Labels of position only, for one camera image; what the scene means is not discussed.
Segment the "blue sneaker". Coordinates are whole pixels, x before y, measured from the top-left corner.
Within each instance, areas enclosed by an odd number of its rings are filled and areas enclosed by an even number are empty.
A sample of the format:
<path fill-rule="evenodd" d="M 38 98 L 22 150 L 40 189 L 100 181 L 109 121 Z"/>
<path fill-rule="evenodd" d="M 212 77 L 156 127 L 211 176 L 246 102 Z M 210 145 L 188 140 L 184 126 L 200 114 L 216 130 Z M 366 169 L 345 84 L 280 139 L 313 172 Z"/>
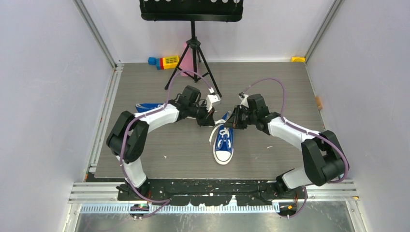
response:
<path fill-rule="evenodd" d="M 234 154 L 234 129 L 224 126 L 224 123 L 232 115 L 231 111 L 215 122 L 209 142 L 213 142 L 213 156 L 215 161 L 220 165 L 226 165 L 232 159 Z"/>
<path fill-rule="evenodd" d="M 138 113 L 147 112 L 162 107 L 161 103 L 137 103 L 135 108 Z"/>

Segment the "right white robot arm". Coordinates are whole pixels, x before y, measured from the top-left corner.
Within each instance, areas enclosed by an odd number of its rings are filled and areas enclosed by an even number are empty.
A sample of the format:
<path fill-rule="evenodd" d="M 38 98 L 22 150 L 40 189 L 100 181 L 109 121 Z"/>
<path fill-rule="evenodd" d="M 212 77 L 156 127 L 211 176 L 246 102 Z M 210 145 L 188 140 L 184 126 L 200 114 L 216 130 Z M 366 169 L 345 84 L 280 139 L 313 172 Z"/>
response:
<path fill-rule="evenodd" d="M 280 138 L 301 151 L 303 166 L 276 177 L 278 196 L 289 198 L 295 189 L 307 185 L 322 186 L 336 183 L 339 176 L 346 177 L 349 165 L 336 135 L 326 130 L 309 130 L 288 121 L 281 114 L 270 112 L 260 94 L 241 93 L 241 104 L 224 123 L 225 127 L 244 130 L 254 125 L 267 135 Z"/>

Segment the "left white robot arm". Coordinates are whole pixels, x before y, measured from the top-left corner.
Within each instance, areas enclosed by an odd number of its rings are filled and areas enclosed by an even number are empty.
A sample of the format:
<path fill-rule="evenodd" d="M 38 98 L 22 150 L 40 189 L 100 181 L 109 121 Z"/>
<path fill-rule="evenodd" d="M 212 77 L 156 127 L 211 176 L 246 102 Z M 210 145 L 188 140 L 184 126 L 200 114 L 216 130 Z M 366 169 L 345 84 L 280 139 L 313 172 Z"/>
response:
<path fill-rule="evenodd" d="M 199 126 L 214 126 L 214 107 L 221 99 L 212 88 L 209 92 L 202 100 L 199 89 L 186 86 L 177 97 L 154 109 L 135 114 L 124 111 L 120 114 L 106 139 L 106 145 L 117 157 L 126 182 L 131 185 L 130 194 L 135 199 L 143 200 L 148 194 L 148 187 L 144 184 L 147 176 L 140 159 L 148 134 L 188 117 L 196 119 Z"/>

